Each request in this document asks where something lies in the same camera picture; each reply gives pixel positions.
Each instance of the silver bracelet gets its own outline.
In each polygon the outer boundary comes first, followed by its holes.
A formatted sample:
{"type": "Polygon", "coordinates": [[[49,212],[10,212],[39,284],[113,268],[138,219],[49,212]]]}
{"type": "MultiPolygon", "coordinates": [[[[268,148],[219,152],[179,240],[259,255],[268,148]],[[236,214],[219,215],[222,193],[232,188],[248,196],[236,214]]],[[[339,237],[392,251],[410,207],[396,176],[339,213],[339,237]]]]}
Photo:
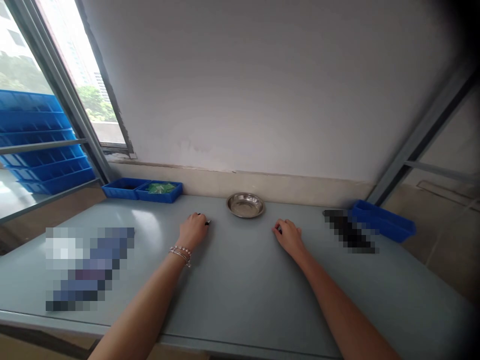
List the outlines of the silver bracelet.
{"type": "Polygon", "coordinates": [[[192,256],[192,252],[190,250],[188,250],[187,248],[185,247],[181,247],[181,246],[172,246],[170,248],[170,250],[175,250],[175,249],[180,249],[180,250],[183,250],[184,252],[186,252],[188,254],[189,257],[192,256]]]}
{"type": "Polygon", "coordinates": [[[188,267],[188,268],[191,268],[192,267],[192,264],[190,264],[190,259],[188,259],[185,255],[183,255],[181,252],[178,252],[174,249],[170,250],[169,253],[174,253],[174,254],[177,254],[177,255],[180,255],[184,260],[185,260],[185,266],[188,267]]]}

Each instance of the hand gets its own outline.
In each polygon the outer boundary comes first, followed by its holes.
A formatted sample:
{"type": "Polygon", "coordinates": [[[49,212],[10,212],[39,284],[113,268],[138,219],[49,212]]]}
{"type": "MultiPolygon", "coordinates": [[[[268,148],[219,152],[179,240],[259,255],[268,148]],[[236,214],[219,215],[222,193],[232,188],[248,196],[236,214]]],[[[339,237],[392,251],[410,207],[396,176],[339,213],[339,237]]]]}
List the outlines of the hand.
{"type": "Polygon", "coordinates": [[[296,227],[290,220],[283,221],[278,219],[275,227],[271,230],[276,236],[276,239],[280,243],[281,247],[294,259],[297,260],[307,250],[305,249],[302,241],[302,229],[296,227]]]}
{"type": "Polygon", "coordinates": [[[184,247],[191,252],[202,242],[207,235],[208,225],[205,225],[207,218],[204,214],[194,212],[183,224],[180,225],[180,237],[176,242],[176,246],[184,247]]]}

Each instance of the greenery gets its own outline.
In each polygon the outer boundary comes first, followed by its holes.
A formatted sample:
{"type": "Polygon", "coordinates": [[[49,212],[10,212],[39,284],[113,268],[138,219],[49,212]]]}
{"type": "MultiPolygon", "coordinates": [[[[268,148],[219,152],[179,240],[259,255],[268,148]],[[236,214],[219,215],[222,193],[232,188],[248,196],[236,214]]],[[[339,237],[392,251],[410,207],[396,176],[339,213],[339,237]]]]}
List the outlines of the greenery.
{"type": "MultiPolygon", "coordinates": [[[[52,94],[47,80],[34,62],[26,56],[8,56],[0,52],[0,89],[52,94]]],[[[91,121],[117,122],[112,104],[105,101],[94,86],[76,89],[91,121]]]]}
{"type": "Polygon", "coordinates": [[[90,85],[80,86],[76,92],[91,121],[117,122],[112,104],[102,98],[100,90],[96,87],[90,85]]]}
{"type": "Polygon", "coordinates": [[[52,94],[47,80],[31,58],[0,52],[0,89],[52,94]]]}

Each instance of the metal bowl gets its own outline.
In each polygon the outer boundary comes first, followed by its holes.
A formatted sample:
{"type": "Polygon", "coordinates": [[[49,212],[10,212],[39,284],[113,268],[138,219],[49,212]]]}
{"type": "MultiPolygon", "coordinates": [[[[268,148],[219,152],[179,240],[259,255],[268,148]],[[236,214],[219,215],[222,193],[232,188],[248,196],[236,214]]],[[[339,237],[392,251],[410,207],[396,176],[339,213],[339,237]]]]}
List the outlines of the metal bowl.
{"type": "Polygon", "coordinates": [[[265,211],[265,203],[257,195],[237,192],[226,200],[226,207],[239,218],[255,218],[265,211]]]}

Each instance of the blue plastic bin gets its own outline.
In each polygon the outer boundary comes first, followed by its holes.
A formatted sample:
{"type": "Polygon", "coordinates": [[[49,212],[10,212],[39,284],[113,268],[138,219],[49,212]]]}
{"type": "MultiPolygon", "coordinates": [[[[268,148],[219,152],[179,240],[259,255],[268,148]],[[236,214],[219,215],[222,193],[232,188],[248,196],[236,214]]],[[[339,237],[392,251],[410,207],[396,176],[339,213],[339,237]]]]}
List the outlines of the blue plastic bin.
{"type": "Polygon", "coordinates": [[[55,195],[95,179],[92,168],[72,172],[48,181],[17,180],[25,189],[34,194],[55,195]]]}
{"type": "Polygon", "coordinates": [[[80,145],[54,147],[45,150],[26,151],[0,156],[0,163],[12,167],[38,167],[63,160],[85,156],[80,145]]]}
{"type": "Polygon", "coordinates": [[[364,223],[369,229],[377,229],[380,234],[397,243],[403,243],[417,233],[413,221],[363,200],[353,205],[351,216],[355,222],[364,223]]]}
{"type": "Polygon", "coordinates": [[[0,90],[0,111],[63,112],[55,95],[0,90]]]}
{"type": "Polygon", "coordinates": [[[101,188],[107,198],[138,200],[139,196],[135,190],[149,183],[150,180],[122,177],[101,188]]]}
{"type": "Polygon", "coordinates": [[[0,132],[0,148],[15,145],[75,140],[73,130],[0,132]]]}
{"type": "Polygon", "coordinates": [[[0,111],[0,133],[71,129],[63,112],[0,111]]]}
{"type": "Polygon", "coordinates": [[[150,181],[148,184],[145,184],[139,187],[135,192],[138,194],[138,198],[143,201],[151,201],[156,203],[168,203],[172,204],[184,191],[184,186],[181,182],[173,182],[173,181],[150,181]],[[175,189],[173,189],[170,193],[165,194],[149,194],[147,188],[150,184],[167,184],[170,183],[172,185],[176,185],[175,189]]]}
{"type": "Polygon", "coordinates": [[[36,167],[5,166],[18,180],[35,180],[44,182],[63,175],[91,168],[86,156],[54,162],[36,167]]]}

